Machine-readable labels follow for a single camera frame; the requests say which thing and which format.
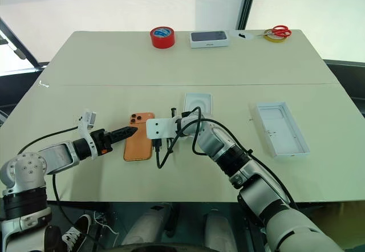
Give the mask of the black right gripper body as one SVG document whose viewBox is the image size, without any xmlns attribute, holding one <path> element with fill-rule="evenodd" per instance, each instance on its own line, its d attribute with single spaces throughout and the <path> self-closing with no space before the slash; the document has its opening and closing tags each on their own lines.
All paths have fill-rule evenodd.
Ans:
<svg viewBox="0 0 365 252">
<path fill-rule="evenodd" d="M 166 138 L 167 149 L 169 149 L 171 142 L 171 138 Z M 155 151 L 158 152 L 162 147 L 162 139 L 152 139 L 152 146 L 155 148 Z"/>
</svg>

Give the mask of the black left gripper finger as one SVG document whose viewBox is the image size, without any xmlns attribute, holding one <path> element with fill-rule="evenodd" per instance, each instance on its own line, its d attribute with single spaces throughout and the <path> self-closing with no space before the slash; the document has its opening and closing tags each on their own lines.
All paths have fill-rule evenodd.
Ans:
<svg viewBox="0 0 365 252">
<path fill-rule="evenodd" d="M 123 127 L 117 130 L 114 130 L 110 133 L 111 139 L 127 139 L 133 136 L 138 130 L 138 127 Z"/>
<path fill-rule="evenodd" d="M 118 143 L 129 137 L 132 137 L 137 132 L 137 129 L 117 129 L 111 132 L 111 144 Z"/>
</svg>

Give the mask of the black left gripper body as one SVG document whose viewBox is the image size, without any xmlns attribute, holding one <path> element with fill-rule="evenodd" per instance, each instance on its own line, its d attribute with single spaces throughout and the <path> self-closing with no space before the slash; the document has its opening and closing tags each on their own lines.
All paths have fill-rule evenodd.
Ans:
<svg viewBox="0 0 365 252">
<path fill-rule="evenodd" d="M 95 143 L 96 150 L 99 155 L 104 155 L 113 151 L 111 134 L 105 129 L 93 131 L 90 135 Z"/>
</svg>

